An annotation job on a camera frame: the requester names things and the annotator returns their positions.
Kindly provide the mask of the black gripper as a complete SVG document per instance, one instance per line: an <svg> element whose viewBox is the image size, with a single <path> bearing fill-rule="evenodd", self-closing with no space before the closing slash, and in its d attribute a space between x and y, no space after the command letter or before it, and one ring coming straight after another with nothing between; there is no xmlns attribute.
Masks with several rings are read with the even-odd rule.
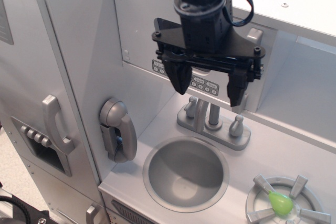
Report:
<svg viewBox="0 0 336 224"><path fill-rule="evenodd" d="M239 106L248 81L263 74L265 49L239 35L222 14L201 20L182 18L180 24L156 18L154 25L157 58L181 95L190 85L193 67L213 70L228 74L230 106Z"/></svg>

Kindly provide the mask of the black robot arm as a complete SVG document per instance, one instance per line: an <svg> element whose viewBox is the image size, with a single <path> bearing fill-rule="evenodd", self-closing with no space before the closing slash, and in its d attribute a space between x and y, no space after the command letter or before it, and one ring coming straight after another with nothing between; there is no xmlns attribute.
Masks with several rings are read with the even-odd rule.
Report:
<svg viewBox="0 0 336 224"><path fill-rule="evenodd" d="M227 95L231 106L239 106L250 82L262 75L265 49L236 33L254 12L233 21L232 0L174 0L180 24L159 20L152 39L156 54L174 89L184 94L194 67L228 74Z"/></svg>

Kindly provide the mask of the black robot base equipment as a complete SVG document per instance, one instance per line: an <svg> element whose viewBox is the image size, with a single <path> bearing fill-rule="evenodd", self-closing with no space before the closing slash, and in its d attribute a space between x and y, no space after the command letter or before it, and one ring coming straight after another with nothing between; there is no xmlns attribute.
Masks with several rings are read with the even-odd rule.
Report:
<svg viewBox="0 0 336 224"><path fill-rule="evenodd" d="M55 223L49 211L39 211L2 187L1 184L1 223Z"/></svg>

